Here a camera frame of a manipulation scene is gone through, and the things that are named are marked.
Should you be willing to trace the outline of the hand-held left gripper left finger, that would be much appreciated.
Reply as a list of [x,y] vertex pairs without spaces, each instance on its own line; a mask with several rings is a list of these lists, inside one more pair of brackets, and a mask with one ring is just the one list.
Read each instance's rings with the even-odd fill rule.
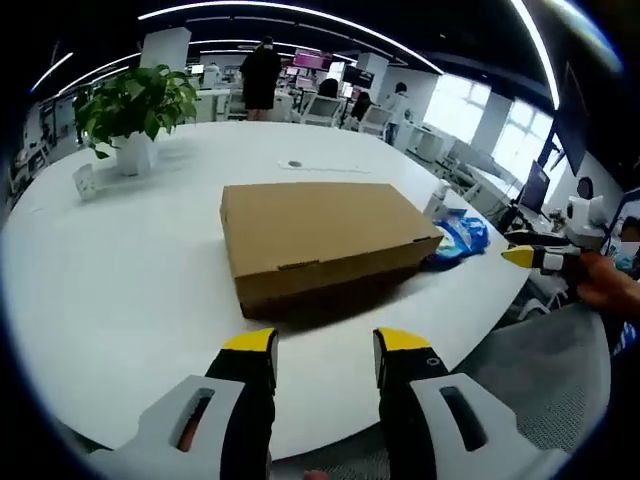
[[147,407],[121,447],[88,462],[100,479],[266,479],[275,420],[278,332],[228,340],[202,376]]

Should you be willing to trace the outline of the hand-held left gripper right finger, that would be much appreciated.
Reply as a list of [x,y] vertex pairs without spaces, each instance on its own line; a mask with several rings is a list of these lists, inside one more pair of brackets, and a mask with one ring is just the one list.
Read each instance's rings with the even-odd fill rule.
[[568,456],[542,450],[515,413],[466,374],[453,374],[423,337],[373,332],[380,425],[394,479],[551,479]]

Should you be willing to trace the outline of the person's left hand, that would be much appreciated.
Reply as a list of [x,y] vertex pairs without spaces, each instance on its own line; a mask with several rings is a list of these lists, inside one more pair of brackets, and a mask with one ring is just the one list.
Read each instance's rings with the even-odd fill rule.
[[268,478],[282,480],[329,479],[326,466],[332,462],[333,454],[320,450],[273,460],[270,464]]

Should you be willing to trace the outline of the person's right hand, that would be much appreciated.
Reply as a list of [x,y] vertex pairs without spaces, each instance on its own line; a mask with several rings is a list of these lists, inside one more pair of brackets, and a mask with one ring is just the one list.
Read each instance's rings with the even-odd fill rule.
[[629,277],[619,271],[613,261],[594,251],[583,251],[565,271],[568,284],[589,305],[607,308],[625,291]]

